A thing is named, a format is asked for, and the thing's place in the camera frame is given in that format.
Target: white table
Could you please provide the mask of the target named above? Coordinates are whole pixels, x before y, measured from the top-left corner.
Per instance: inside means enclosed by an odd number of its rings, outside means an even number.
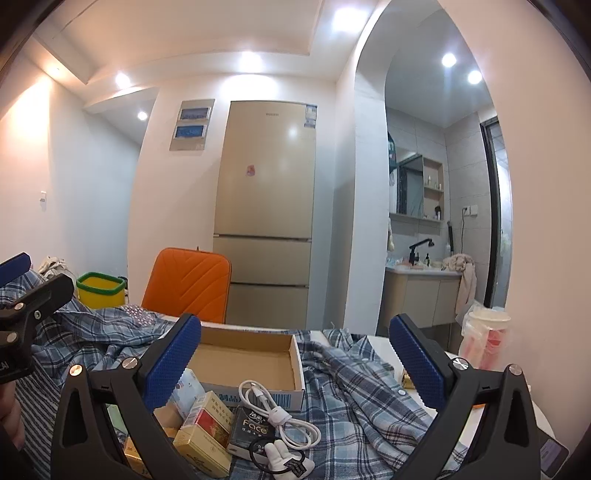
[[[175,317],[166,316],[165,318],[167,320],[172,321],[172,322],[177,320]],[[245,326],[241,326],[241,325],[225,325],[225,324],[221,324],[221,323],[210,323],[210,322],[202,322],[202,324],[205,326],[208,326],[208,327],[225,328],[225,329],[231,329],[231,330],[258,330],[258,331],[264,330],[264,331],[268,331],[268,332],[280,331],[279,329],[269,329],[269,328],[261,328],[261,327],[245,327]],[[330,346],[329,341],[326,339],[324,334],[319,330],[312,330],[310,332],[310,337],[311,337],[312,341],[321,343],[322,345]],[[371,343],[372,347],[374,347],[374,350],[378,354],[378,356],[384,362],[386,362],[386,363],[392,365],[392,367],[394,367],[394,377],[396,378],[396,381],[398,383],[401,383],[402,382],[402,371],[404,370],[404,367],[402,366],[402,362],[398,358],[398,355],[396,355],[396,352],[392,348],[392,345],[390,345],[390,340],[386,337],[376,337],[376,336],[372,336],[372,335],[368,335],[368,338],[369,338],[369,343]],[[457,356],[457,355],[452,355],[451,353],[448,353],[448,355],[452,358]],[[433,410],[432,408],[428,408],[425,406],[425,404],[423,403],[421,398],[418,396],[418,393],[416,390],[407,390],[407,392],[423,409],[425,409],[425,411],[429,415],[431,415],[433,418],[435,418],[435,416],[437,415],[437,412],[435,410]],[[468,417],[468,420],[466,422],[466,426],[464,427],[462,435],[460,436],[460,442],[463,445],[469,446],[470,443],[472,442],[472,439],[474,438],[474,434],[476,433],[476,429],[478,428],[478,424],[480,423],[480,418],[482,417],[483,410],[484,410],[483,408],[475,408],[470,413],[470,416]],[[554,438],[554,432],[552,430],[552,427],[550,426],[548,420],[546,419],[545,415],[542,413],[542,411],[540,410],[538,405],[536,405],[535,403],[534,403],[534,414],[535,414],[535,420],[538,424],[538,427],[541,430],[543,430],[544,432],[546,432],[548,435],[550,435],[552,438]]]

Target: white lid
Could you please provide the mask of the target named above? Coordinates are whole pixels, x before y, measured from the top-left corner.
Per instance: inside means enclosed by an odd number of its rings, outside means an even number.
[[[468,316],[472,320],[479,320],[481,322],[508,322],[511,320],[507,312],[482,307],[475,308],[468,313]]]

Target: green bin rim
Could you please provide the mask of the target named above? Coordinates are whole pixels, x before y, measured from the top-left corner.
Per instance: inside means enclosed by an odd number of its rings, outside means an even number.
[[[102,278],[103,280],[111,280],[112,282],[118,283],[118,285],[114,288],[97,288],[84,285],[82,282],[89,279],[90,277]],[[76,280],[76,287],[84,291],[89,291],[91,293],[98,293],[98,295],[110,296],[118,294],[121,290],[125,288],[125,280],[123,280],[122,278],[111,277],[110,275],[106,275],[104,273],[88,272],[79,277],[78,280]]]

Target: orange chair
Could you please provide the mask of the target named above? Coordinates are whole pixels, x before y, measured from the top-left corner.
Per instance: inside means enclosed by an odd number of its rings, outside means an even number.
[[[162,250],[150,275],[142,307],[178,317],[225,323],[232,266],[223,255],[183,248]]]

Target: white plush charm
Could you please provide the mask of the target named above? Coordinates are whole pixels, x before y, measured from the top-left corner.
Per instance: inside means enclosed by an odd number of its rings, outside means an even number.
[[[274,443],[265,445],[265,453],[269,459],[269,470],[278,472],[291,469],[291,472],[276,473],[273,475],[275,480],[301,480],[306,478],[314,470],[314,462],[309,458],[300,461],[301,454],[290,453],[283,440],[275,440]]]

